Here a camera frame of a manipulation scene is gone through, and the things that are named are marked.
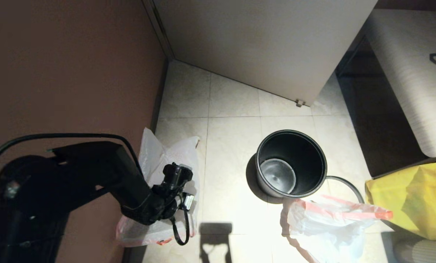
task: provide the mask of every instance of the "robotic arm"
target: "robotic arm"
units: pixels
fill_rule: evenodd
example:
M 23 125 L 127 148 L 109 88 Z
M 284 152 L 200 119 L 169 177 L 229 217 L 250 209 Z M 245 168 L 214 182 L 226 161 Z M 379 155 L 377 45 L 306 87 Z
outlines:
M 168 164 L 161 185 L 150 188 L 122 145 L 86 142 L 51 151 L 50 158 L 17 158 L 0 172 L 0 262 L 54 262 L 69 213 L 108 192 L 123 215 L 143 225 L 169 219 L 176 241 L 187 243 L 188 221 L 182 242 L 174 213 L 190 209 L 193 196 L 183 193 L 190 168 Z

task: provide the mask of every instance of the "cable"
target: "cable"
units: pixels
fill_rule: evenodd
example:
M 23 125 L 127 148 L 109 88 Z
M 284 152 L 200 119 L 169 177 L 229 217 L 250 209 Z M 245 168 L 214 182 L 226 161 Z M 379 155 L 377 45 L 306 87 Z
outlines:
M 351 190 L 353 190 L 353 192 L 355 193 L 356 197 L 358 198 L 358 201 L 360 203 L 365 203 L 364 199 L 363 199 L 363 196 L 361 195 L 359 190 L 352 183 L 350 183 L 348 180 L 345 180 L 343 178 L 339 178 L 338 176 L 327 176 L 326 178 L 327 179 L 337 180 L 337 181 L 340 181 L 340 182 L 344 183 L 345 185 L 348 185 L 348 187 L 350 187 Z
M 111 138 L 111 139 L 121 140 L 129 150 L 132 158 L 134 159 L 134 163 L 138 171 L 140 172 L 140 175 L 143 177 L 142 169 L 140 168 L 140 164 L 138 163 L 137 156 L 135 155 L 135 152 L 133 151 L 133 148 L 130 145 L 129 141 L 127 141 L 127 139 L 122 136 L 108 134 L 108 133 L 41 133 L 41 134 L 26 135 L 19 138 L 15 138 L 1 145 L 0 156 L 7 149 L 21 142 L 25 142 L 29 140 L 48 139 L 48 138 Z
M 178 196 L 179 196 L 179 198 L 181 198 L 181 206 L 182 206 L 182 209 L 184 210 L 184 217 L 185 217 L 185 220 L 186 220 L 186 240 L 184 242 L 181 240 L 181 237 L 179 236 L 179 233 L 177 232 L 176 218 L 174 218 L 174 216 L 173 216 L 169 220 L 171 220 L 171 223 L 173 223 L 174 239 L 176 239 L 176 242 L 180 246 L 183 246 L 186 243 L 188 243 L 188 239 L 189 239 L 189 236 L 190 236 L 190 233 L 189 233 L 190 230 L 189 230 L 188 215 L 187 215 L 186 206 L 183 204 L 183 198 L 181 197 L 181 195 L 178 195 Z

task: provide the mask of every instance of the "tiled floor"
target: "tiled floor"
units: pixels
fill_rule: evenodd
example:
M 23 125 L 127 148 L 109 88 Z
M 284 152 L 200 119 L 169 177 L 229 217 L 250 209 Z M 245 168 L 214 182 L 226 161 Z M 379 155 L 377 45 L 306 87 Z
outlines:
M 174 241 L 150 245 L 143 262 L 208 262 L 199 256 L 201 247 L 210 263 L 228 263 L 228 250 L 234 263 L 306 262 L 280 225 L 283 205 L 256 197 L 246 180 L 246 167 L 260 141 L 281 129 L 299 130 L 315 139 L 325 152 L 328 174 L 348 179 L 364 193 L 370 175 L 334 75 L 312 107 L 298 108 L 290 100 L 172 62 L 156 135 L 165 145 L 200 136 L 198 223 L 230 223 L 232 230 L 228 235 L 220 228 L 203 228 L 183 247 Z M 321 193 L 356 201 L 337 181 L 325 183 L 316 194 Z M 361 262 L 387 262 L 383 231 L 391 229 L 381 222 L 367 229 Z

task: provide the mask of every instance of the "black trash can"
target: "black trash can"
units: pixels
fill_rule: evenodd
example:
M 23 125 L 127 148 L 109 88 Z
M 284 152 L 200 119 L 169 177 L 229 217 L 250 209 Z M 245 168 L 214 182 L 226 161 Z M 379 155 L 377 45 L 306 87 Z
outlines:
M 302 198 L 325 181 L 327 161 L 320 146 L 296 130 L 268 135 L 256 154 L 257 182 L 272 197 Z

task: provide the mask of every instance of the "floor tile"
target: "floor tile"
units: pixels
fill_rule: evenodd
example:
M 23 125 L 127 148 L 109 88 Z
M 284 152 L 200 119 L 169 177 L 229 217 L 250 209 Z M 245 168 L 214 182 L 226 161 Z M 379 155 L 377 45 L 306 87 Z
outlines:
M 208 117 L 210 72 L 177 60 L 168 67 L 160 118 Z
M 364 243 L 363 256 L 359 263 L 387 263 L 387 255 L 379 233 L 367 233 Z
M 288 236 L 270 235 L 273 263 L 306 263 L 312 262 L 312 257 L 299 246 L 297 240 Z
M 312 115 L 310 107 L 296 106 L 296 102 L 259 90 L 261 116 L 306 116 Z
M 207 145 L 208 118 L 160 118 L 156 127 L 156 137 L 166 147 L 192 136 L 200 137 L 197 144 L 199 161 L 200 196 L 198 198 L 198 223 L 202 221 L 203 190 L 205 183 L 205 154 Z
M 209 116 L 260 116 L 258 89 L 212 73 Z
M 317 133 L 315 132 L 312 116 L 262 117 L 261 122 L 263 138 L 277 130 L 297 130 L 317 141 Z
M 366 229 L 366 233 L 384 233 L 384 232 L 393 232 L 391 227 L 387 226 L 382 220 L 377 221 L 372 226 Z
M 205 167 L 205 222 L 232 222 L 233 233 L 255 233 L 267 222 L 267 203 L 256 197 L 246 167 L 261 141 L 260 118 L 210 118 Z
M 200 235 L 190 238 L 185 246 L 173 239 L 164 245 L 151 244 L 146 247 L 142 263 L 198 263 Z
M 208 235 L 213 239 L 221 238 L 221 235 Z M 264 235 L 229 235 L 229 248 L 225 243 L 218 242 L 216 245 L 204 244 L 203 250 L 207 254 L 208 262 L 201 259 L 202 263 L 271 263 L 271 245 L 267 236 Z M 226 253 L 230 251 L 231 261 L 226 261 Z
M 371 177 L 351 118 L 348 115 L 314 116 L 314 123 L 319 145 L 327 159 L 327 175 L 345 178 L 365 197 L 365 181 Z M 342 199 L 352 198 L 352 190 L 337 187 L 338 184 L 329 182 L 331 194 Z
M 335 73 L 330 76 L 320 91 L 313 105 L 310 107 L 315 115 L 348 115 L 341 88 Z

